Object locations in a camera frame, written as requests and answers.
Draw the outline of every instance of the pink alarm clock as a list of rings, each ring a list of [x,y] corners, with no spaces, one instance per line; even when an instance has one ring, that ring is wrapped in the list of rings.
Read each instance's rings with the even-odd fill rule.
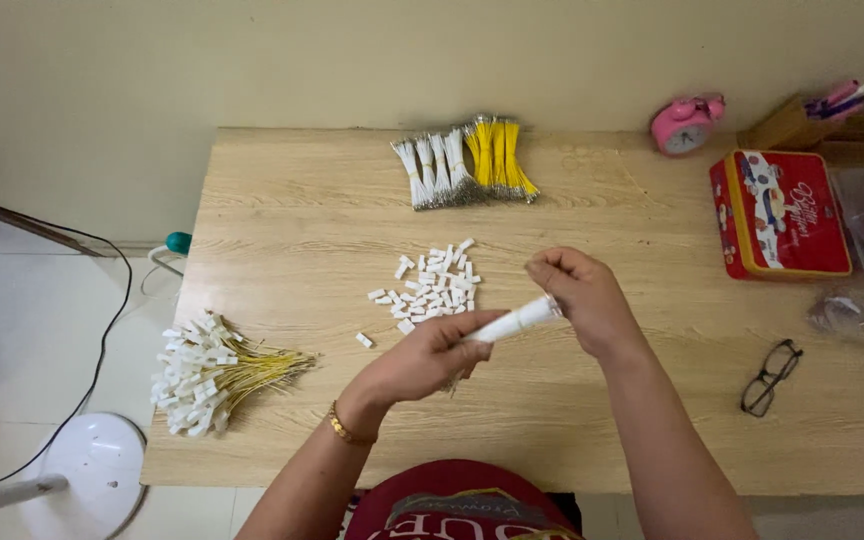
[[[690,153],[706,143],[725,112],[726,100],[722,94],[679,98],[655,115],[652,137],[666,156]]]

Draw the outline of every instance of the wood grain surface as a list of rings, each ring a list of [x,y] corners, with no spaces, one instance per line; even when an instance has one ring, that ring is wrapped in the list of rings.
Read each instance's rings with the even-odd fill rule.
[[[401,254],[472,237],[480,308],[514,308],[540,290],[522,264],[570,245],[609,264],[696,428],[743,494],[864,494],[864,337],[821,335],[806,310],[821,284],[729,278],[708,177],[735,140],[684,159],[646,135],[524,132],[537,202],[414,212],[382,130],[220,129],[175,315],[222,313],[251,338],[324,353],[292,395],[243,402],[229,432],[170,435],[156,414],[142,482],[265,486],[330,402],[402,335],[366,299],[397,285]],[[864,298],[864,280],[837,285]],[[355,340],[362,332],[376,347]],[[739,394],[772,345],[805,355],[763,419]],[[544,490],[628,492],[597,363],[566,321],[499,343],[454,399],[402,403],[382,427],[359,485],[445,458],[506,467]]]

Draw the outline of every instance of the pile of white connectors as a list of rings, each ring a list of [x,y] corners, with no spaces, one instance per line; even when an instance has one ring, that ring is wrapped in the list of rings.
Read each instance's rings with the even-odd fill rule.
[[[167,329],[162,336],[170,340],[166,352],[156,356],[165,367],[151,376],[151,402],[168,414],[169,433],[186,430],[189,436],[201,436],[213,425],[217,432],[224,431],[229,411],[223,404],[229,391],[215,385],[225,370],[212,368],[238,363],[235,350],[223,340],[242,341],[242,336],[229,331],[214,313],[203,313],[198,321],[181,330]]]
[[[402,334],[409,334],[416,323],[432,317],[474,311],[476,284],[482,281],[474,275],[473,262],[466,253],[474,243],[468,238],[458,247],[449,244],[444,250],[432,248],[428,257],[418,256],[418,263],[403,254],[398,258],[395,278],[402,280],[409,270],[416,270],[415,280],[406,278],[405,289],[409,290],[399,293],[393,289],[376,289],[368,293],[368,300],[390,305],[391,316],[399,319],[398,329]],[[366,347],[373,345],[361,333],[355,338]]]

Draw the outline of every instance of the red shirt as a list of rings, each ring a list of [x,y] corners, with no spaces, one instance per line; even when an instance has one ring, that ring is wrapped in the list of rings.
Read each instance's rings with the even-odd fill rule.
[[[505,469],[467,459],[418,465],[359,502],[346,540],[581,539],[546,494]]]

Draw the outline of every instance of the black cable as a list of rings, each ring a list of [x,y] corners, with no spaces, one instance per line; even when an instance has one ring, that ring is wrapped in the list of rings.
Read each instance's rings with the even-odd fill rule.
[[[28,219],[29,221],[33,221],[39,225],[45,225],[47,227],[52,227],[54,229],[59,229],[60,231],[66,231],[68,233],[75,233],[76,235],[82,235],[83,237],[87,237],[87,238],[92,239],[92,240],[101,240],[102,242],[108,244],[109,246],[111,246],[111,248],[113,250],[115,250],[116,253],[119,254],[119,257],[122,258],[122,262],[126,264],[126,268],[128,269],[128,283],[126,284],[126,296],[122,300],[122,305],[119,306],[118,311],[115,312],[115,316],[112,317],[112,320],[108,323],[108,326],[105,327],[105,331],[102,332],[102,340],[101,340],[100,349],[99,349],[99,360],[95,364],[95,374],[92,375],[92,383],[89,385],[88,390],[85,391],[85,395],[81,397],[81,400],[78,402],[75,409],[72,410],[72,414],[69,414],[68,418],[63,420],[62,423],[60,423],[58,425],[58,428],[55,430],[55,433],[53,433],[52,437],[49,438],[49,441],[45,443],[45,446],[43,446],[42,449],[40,449],[38,451],[38,453],[36,455],[34,455],[25,465],[22,465],[18,469],[15,469],[14,471],[9,472],[8,474],[2,476],[0,478],[0,483],[14,477],[15,475],[17,475],[19,473],[21,473],[23,470],[25,470],[26,467],[28,467],[29,465],[32,465],[33,462],[38,460],[39,456],[44,454],[45,451],[48,450],[50,446],[52,446],[53,441],[56,440],[56,437],[59,436],[59,433],[63,430],[63,428],[66,426],[66,424],[68,424],[70,420],[72,420],[73,418],[76,417],[76,415],[79,413],[79,410],[82,408],[82,405],[84,405],[86,403],[86,401],[92,395],[92,392],[95,390],[96,384],[99,382],[99,372],[102,370],[102,362],[104,362],[106,359],[106,339],[109,337],[109,332],[112,331],[113,326],[115,326],[115,322],[118,321],[119,315],[121,315],[122,312],[125,311],[126,304],[129,303],[129,292],[132,290],[132,279],[133,279],[132,264],[129,264],[129,260],[126,258],[125,253],[122,252],[121,250],[119,250],[119,248],[116,247],[116,245],[113,242],[106,240],[105,238],[102,238],[102,236],[96,236],[95,234],[89,234],[88,232],[82,232],[81,230],[78,230],[77,228],[63,227],[61,225],[49,223],[48,221],[45,221],[43,219],[39,219],[38,217],[32,217],[31,215],[26,215],[24,213],[17,212],[14,210],[9,210],[9,212],[12,212],[15,215],[20,215],[20,216],[24,217],[25,219]]]

